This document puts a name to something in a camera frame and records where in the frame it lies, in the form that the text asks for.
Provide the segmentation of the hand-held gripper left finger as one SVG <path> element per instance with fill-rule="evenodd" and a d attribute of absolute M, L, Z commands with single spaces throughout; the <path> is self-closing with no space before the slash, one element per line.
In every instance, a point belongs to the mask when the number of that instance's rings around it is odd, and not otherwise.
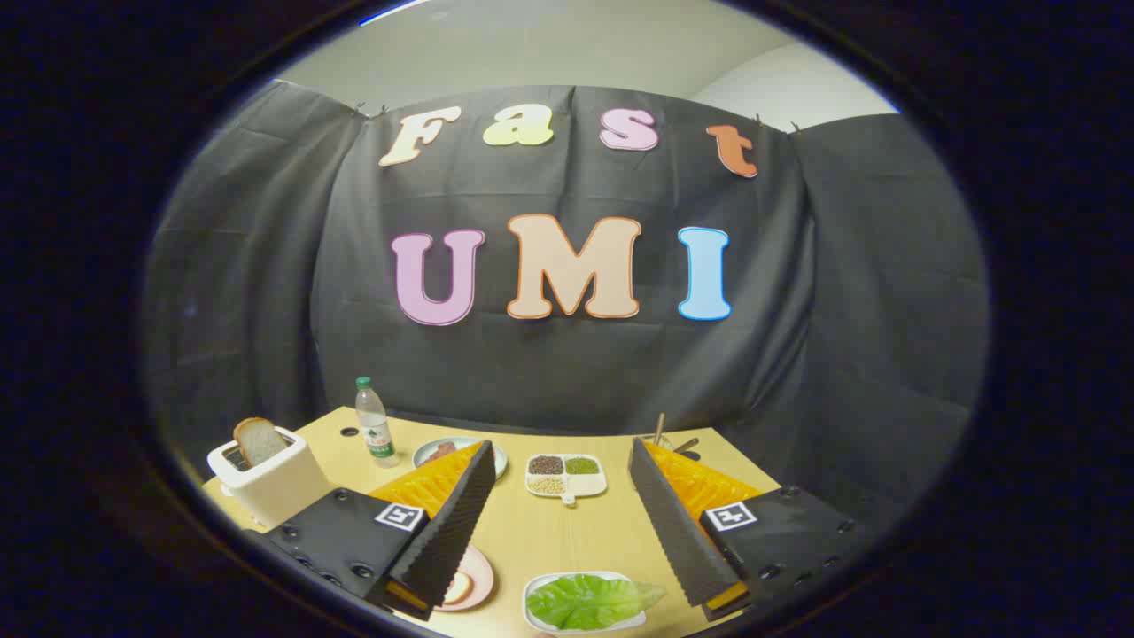
<path fill-rule="evenodd" d="M 429 620 L 443 604 L 497 480 L 489 440 L 372 494 L 328 492 L 247 541 L 376 607 Z"/>

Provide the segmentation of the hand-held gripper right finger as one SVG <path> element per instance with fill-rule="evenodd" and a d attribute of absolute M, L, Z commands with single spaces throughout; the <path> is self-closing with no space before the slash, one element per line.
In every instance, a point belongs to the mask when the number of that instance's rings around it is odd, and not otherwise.
<path fill-rule="evenodd" d="M 648 440 L 632 445 L 629 476 L 684 596 L 709 620 L 810 590 L 874 536 L 806 490 L 755 490 Z"/>

